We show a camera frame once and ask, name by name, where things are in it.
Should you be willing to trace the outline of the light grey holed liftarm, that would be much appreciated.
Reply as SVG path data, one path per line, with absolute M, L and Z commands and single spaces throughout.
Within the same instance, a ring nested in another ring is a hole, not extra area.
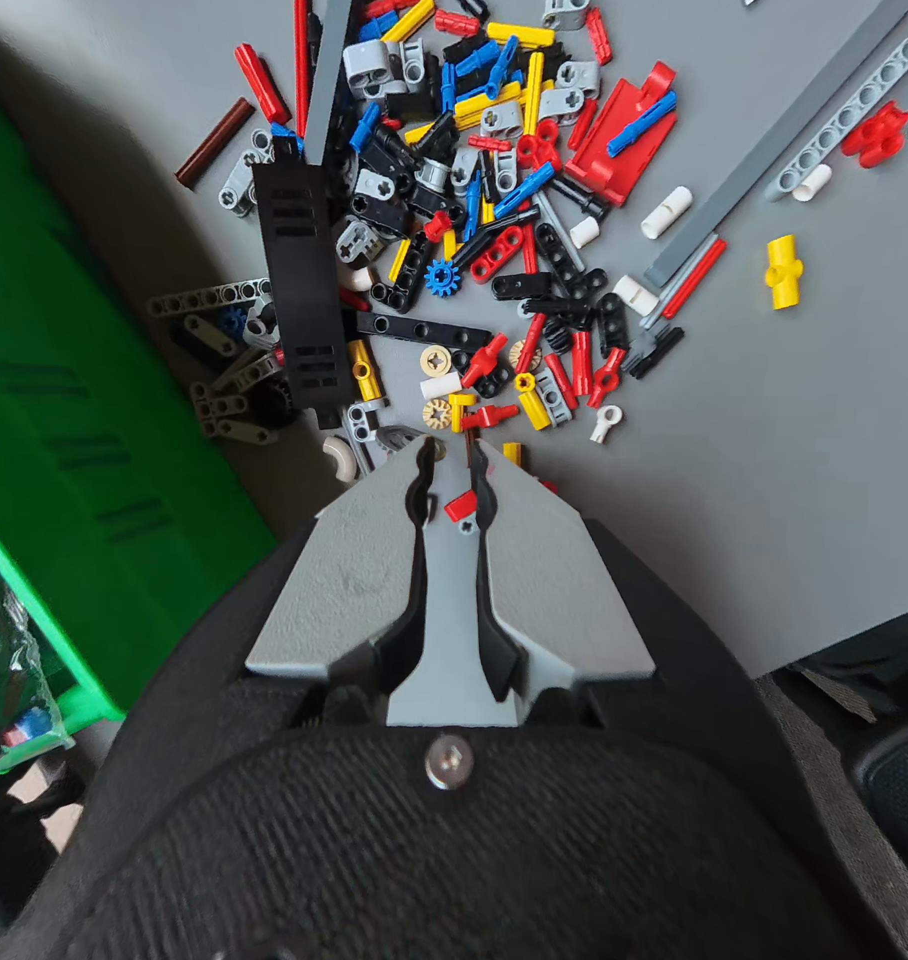
M 765 199 L 776 202 L 798 188 L 907 72 L 908 36 L 782 166 L 765 188 Z

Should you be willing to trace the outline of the red cross connector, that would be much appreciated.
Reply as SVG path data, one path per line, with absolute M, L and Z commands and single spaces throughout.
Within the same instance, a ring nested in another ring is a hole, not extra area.
M 847 158 L 857 157 L 862 169 L 873 169 L 904 148 L 907 124 L 908 110 L 900 109 L 894 100 L 886 102 L 844 138 L 841 153 Z

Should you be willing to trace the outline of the long dark grey beam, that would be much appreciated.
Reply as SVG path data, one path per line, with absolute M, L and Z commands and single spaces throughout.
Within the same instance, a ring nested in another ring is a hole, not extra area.
M 908 1 L 881 1 L 744 158 L 691 215 L 644 272 L 661 289 L 738 205 L 858 66 L 908 13 Z
M 352 22 L 352 5 L 352 1 L 327 1 L 326 3 L 303 137 L 302 157 L 310 166 L 320 167 L 325 160 L 330 117 L 342 66 L 342 54 Z

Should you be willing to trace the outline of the red panel piece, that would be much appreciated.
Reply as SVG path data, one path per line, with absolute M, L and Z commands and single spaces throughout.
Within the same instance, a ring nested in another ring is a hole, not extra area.
M 621 78 L 566 162 L 566 173 L 623 207 L 677 123 L 675 77 L 675 70 L 657 61 L 640 86 Z

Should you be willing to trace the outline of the pile of small building pieces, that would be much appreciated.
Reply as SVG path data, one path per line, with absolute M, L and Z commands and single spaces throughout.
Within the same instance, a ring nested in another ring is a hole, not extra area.
M 450 372 L 422 373 L 417 387 L 424 405 L 450 403 L 440 431 L 470 440 L 520 414 L 544 430 L 583 409 L 604 445 L 623 421 L 611 402 L 621 379 L 643 378 L 685 336 L 654 322 L 676 316 L 725 243 L 709 236 L 707 258 L 663 294 L 628 275 L 607 291 L 609 273 L 582 259 L 618 209 L 566 171 L 613 91 L 602 97 L 613 59 L 602 10 L 546 2 L 534 27 L 492 21 L 485 2 L 352 3 L 317 167 L 355 381 L 342 435 L 323 444 L 338 479 L 352 483 L 377 447 L 419 434 L 384 422 L 376 338 L 448 349 Z M 254 166 L 274 159 L 273 138 L 294 138 L 304 161 L 296 102 L 281 94 L 292 118 L 271 124 L 244 80 L 241 97 L 267 126 L 220 186 L 220 207 L 238 218 L 258 214 Z M 268 274 L 155 296 L 148 312 L 211 375 L 189 389 L 204 437 L 268 446 L 301 414 Z

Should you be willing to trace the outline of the long red axle rod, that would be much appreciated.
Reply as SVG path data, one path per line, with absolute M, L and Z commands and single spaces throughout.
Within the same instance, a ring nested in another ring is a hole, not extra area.
M 294 92 L 295 92 L 295 135 L 304 139 L 308 120 L 311 96 L 311 73 L 309 55 L 309 3 L 297 0 L 292 2 L 293 51 L 294 51 Z

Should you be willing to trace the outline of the brown axle rod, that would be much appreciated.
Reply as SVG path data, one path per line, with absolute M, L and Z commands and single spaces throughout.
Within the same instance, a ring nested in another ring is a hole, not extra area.
M 182 187 L 193 189 L 255 112 L 254 105 L 247 98 L 238 98 L 174 172 L 174 179 Z

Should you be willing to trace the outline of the black vented panel piece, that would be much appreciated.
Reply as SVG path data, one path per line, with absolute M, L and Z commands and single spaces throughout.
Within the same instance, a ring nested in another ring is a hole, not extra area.
M 273 137 L 273 160 L 253 183 L 293 406 L 312 410 L 321 430 L 338 428 L 354 402 L 328 214 L 327 179 L 301 158 L 293 137 Z

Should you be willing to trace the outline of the black mesh office chair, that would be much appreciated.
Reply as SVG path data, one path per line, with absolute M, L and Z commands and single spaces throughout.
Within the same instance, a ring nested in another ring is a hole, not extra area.
M 908 717 L 871 725 L 849 773 L 881 829 L 908 843 Z

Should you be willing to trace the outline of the short red axle connector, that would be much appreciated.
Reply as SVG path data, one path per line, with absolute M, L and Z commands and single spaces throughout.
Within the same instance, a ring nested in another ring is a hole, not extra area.
M 285 125 L 292 118 L 292 114 L 275 85 L 266 62 L 249 43 L 236 46 L 233 55 L 265 119 L 270 124 Z

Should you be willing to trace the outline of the yellow cross connector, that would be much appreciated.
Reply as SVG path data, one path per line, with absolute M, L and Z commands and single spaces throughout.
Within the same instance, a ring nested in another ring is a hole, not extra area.
M 771 290 L 772 308 L 782 310 L 797 306 L 805 264 L 797 256 L 795 235 L 787 234 L 770 241 L 767 255 L 765 283 Z

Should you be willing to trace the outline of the clear plastic bags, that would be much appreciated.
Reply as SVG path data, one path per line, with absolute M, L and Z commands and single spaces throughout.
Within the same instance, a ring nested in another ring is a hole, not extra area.
M 73 745 L 51 683 L 63 669 L 0 574 L 0 770 L 21 748 L 46 752 Z

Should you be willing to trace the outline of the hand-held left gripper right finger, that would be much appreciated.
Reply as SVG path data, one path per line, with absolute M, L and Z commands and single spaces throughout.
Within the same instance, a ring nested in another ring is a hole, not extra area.
M 479 656 L 497 702 L 651 678 L 656 665 L 581 514 L 473 443 Z

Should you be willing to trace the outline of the green storage bin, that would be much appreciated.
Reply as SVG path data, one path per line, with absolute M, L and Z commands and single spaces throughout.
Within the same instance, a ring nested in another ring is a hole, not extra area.
M 68 735 L 123 719 L 275 543 L 0 104 L 0 574 Z

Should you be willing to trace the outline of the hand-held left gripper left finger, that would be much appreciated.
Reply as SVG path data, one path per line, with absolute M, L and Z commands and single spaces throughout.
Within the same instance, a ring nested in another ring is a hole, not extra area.
M 424 653 L 436 442 L 415 437 L 322 510 L 245 660 L 254 674 L 394 693 Z

